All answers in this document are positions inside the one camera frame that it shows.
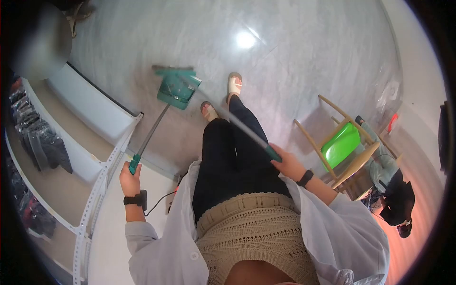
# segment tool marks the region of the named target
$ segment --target crochet top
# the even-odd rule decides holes
[[[293,200],[278,193],[245,193],[207,210],[196,244],[209,269],[208,284],[224,284],[239,261],[261,260],[299,284],[319,284],[302,240]]]

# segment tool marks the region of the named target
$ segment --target person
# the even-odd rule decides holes
[[[229,111],[267,141],[240,99],[242,77],[228,77]],[[385,232],[359,202],[337,193],[292,154],[282,162],[210,102],[202,160],[183,177],[161,238],[143,209],[125,206],[125,236],[136,284],[378,284],[386,280]],[[140,170],[120,174],[126,197],[140,191]]]
[[[380,146],[374,152],[377,160],[369,158],[364,165],[373,182],[373,190],[367,198],[361,199],[361,201],[369,208],[380,199],[383,207],[380,216],[390,226],[396,226],[399,235],[406,238],[410,236],[412,230],[411,215],[415,205],[412,185],[410,182],[404,182],[402,171],[399,169],[396,160],[369,124],[361,116],[357,116],[355,121],[374,141],[380,142]],[[364,147],[359,145],[355,152],[361,153],[363,150]]]

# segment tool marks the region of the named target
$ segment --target black watch strap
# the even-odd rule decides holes
[[[136,194],[134,197],[124,197],[124,205],[136,204],[138,206],[141,206],[141,203],[142,199],[140,194]]]
[[[313,177],[312,170],[307,170],[304,175],[302,176],[301,180],[297,182],[299,186],[306,187],[306,184],[309,182],[310,179]]]

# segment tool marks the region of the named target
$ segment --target perforated metal bracket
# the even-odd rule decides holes
[[[90,254],[90,244],[91,244],[91,238],[88,239],[88,237],[92,236],[93,234],[93,229],[95,227],[96,223],[96,217],[98,216],[98,211],[101,206],[101,202],[104,197],[104,193],[106,191],[106,187],[108,185],[108,174],[112,177],[113,171],[112,166],[114,161],[119,160],[119,154],[123,154],[125,151],[125,148],[129,142],[129,139],[131,138],[131,135],[138,124],[139,120],[144,116],[143,113],[140,113],[136,118],[133,124],[130,125],[130,127],[126,130],[122,138],[119,140],[119,143],[114,147],[114,150],[111,152],[111,155],[108,158],[108,161],[104,163],[102,170],[100,171],[100,174],[98,175],[98,178],[92,187],[92,191],[90,192],[90,196],[87,200],[86,206],[84,208],[83,215],[81,217],[81,221],[79,223],[79,226],[74,229],[74,233],[76,234],[76,244],[74,247],[74,255],[73,255],[73,284],[74,285],[80,285],[81,284],[81,261],[83,261],[83,256],[84,256],[84,262],[85,262],[85,273],[87,273],[87,266],[88,266],[88,256]],[[98,203],[95,203],[96,197],[100,195],[100,198],[98,199]],[[97,204],[95,206],[95,212],[94,216],[92,219],[92,226],[90,228],[90,233],[87,235],[86,234],[86,228],[87,228],[87,223],[90,219],[90,214],[92,213],[92,209],[94,207],[94,204]]]

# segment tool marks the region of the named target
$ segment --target smartwatch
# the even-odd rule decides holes
[[[138,206],[142,206],[143,211],[145,211],[147,209],[146,201],[147,201],[147,191],[142,190],[142,189],[141,189],[140,193],[136,194],[134,197],[124,197],[124,205],[136,204]]]
[[[312,170],[307,170],[304,175],[302,176],[301,180],[297,182],[299,186],[306,187],[306,184],[309,182],[310,179],[313,177]]]

